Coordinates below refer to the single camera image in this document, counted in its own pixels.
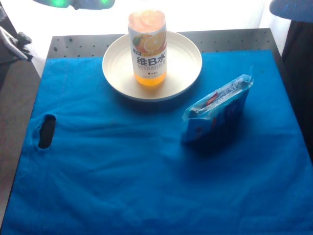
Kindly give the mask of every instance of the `plastic bottle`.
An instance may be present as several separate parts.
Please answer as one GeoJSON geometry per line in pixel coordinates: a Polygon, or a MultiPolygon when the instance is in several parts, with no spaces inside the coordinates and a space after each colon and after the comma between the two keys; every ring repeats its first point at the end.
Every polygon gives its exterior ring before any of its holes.
{"type": "Polygon", "coordinates": [[[166,21],[159,10],[141,10],[129,15],[131,53],[136,80],[146,86],[166,77],[166,21]]]}

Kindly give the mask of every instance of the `round plate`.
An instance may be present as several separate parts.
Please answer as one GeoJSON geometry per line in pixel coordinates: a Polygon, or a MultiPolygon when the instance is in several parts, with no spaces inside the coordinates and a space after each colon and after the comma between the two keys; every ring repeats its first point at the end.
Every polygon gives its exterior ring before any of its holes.
{"type": "Polygon", "coordinates": [[[197,46],[188,38],[167,32],[167,75],[155,87],[146,87],[134,77],[129,35],[117,39],[102,61],[108,83],[121,94],[141,101],[162,101],[187,90],[197,79],[202,58],[197,46]]]}

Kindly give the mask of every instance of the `blue tablecloth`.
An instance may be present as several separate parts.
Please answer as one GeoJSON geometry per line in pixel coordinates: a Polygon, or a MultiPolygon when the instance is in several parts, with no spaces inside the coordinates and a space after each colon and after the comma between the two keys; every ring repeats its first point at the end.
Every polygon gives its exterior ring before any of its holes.
{"type": "Polygon", "coordinates": [[[312,234],[312,165],[271,52],[202,59],[193,87],[158,104],[122,98],[102,58],[48,59],[2,235],[312,234]],[[251,65],[236,128],[182,145],[183,111],[251,65]]]}

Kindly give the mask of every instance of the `blue package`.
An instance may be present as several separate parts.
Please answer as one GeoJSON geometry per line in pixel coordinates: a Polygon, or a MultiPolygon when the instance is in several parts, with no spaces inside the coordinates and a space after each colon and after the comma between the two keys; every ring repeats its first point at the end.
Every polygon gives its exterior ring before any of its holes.
{"type": "Polygon", "coordinates": [[[232,121],[243,110],[252,85],[252,76],[241,75],[186,109],[182,142],[195,141],[232,121]]]}

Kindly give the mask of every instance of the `oval hole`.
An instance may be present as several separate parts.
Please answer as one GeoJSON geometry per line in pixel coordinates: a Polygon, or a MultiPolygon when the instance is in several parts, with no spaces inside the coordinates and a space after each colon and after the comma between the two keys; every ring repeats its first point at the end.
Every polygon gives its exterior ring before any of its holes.
{"type": "Polygon", "coordinates": [[[51,145],[55,128],[55,120],[55,116],[53,115],[47,115],[45,117],[43,125],[39,131],[39,148],[45,149],[51,145]]]}

